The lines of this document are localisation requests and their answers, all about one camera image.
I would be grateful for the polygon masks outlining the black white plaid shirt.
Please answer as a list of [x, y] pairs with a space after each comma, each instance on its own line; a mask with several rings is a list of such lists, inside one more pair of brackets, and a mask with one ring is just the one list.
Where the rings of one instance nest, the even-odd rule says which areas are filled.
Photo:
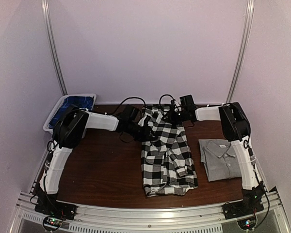
[[185, 128], [165, 121], [165, 111], [158, 105], [144, 109], [144, 120], [156, 139], [142, 143], [141, 174], [148, 197], [184, 196], [198, 187], [194, 160]]

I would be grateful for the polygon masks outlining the grey shirt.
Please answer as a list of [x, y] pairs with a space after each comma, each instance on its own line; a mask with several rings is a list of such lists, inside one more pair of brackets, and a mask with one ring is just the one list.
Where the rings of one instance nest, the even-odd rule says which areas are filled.
[[240, 178], [241, 171], [236, 152], [224, 139], [200, 139], [200, 162], [209, 182]]

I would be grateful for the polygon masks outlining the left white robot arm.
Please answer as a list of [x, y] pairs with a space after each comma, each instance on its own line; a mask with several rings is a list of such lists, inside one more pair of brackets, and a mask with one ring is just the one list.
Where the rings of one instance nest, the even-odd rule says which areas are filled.
[[139, 122], [134, 121], [139, 112], [140, 110], [132, 105], [127, 105], [123, 112], [115, 116], [95, 113], [75, 105], [69, 106], [53, 128], [51, 141], [47, 145], [44, 173], [36, 188], [37, 204], [50, 216], [58, 214], [60, 205], [56, 199], [63, 169], [87, 129], [127, 133], [139, 142], [155, 140], [155, 134], [148, 124], [148, 116], [141, 118]]

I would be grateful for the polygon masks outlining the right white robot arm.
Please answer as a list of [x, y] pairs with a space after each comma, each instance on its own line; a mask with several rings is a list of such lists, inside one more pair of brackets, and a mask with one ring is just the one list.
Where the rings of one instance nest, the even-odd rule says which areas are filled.
[[174, 101], [164, 117], [176, 125], [185, 121], [220, 121], [225, 139], [236, 152], [242, 175], [243, 200], [239, 210], [247, 215], [261, 204], [266, 193], [251, 147], [250, 123], [238, 102], [200, 107], [193, 103], [179, 105]]

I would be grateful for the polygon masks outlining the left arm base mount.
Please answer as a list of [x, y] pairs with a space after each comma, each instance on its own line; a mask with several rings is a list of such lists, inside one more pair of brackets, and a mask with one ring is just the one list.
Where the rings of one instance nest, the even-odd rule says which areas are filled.
[[76, 209], [76, 205], [63, 202], [55, 202], [54, 204], [38, 202], [34, 208], [36, 212], [62, 220], [74, 220]]

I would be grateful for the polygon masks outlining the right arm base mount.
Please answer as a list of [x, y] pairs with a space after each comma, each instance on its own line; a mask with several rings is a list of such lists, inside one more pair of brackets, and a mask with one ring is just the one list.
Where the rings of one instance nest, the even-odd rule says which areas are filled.
[[261, 200], [257, 203], [250, 205], [245, 205], [243, 200], [237, 202], [226, 202], [222, 205], [223, 214], [225, 219], [239, 218], [247, 215], [254, 215], [259, 211], [264, 210], [264, 206]]

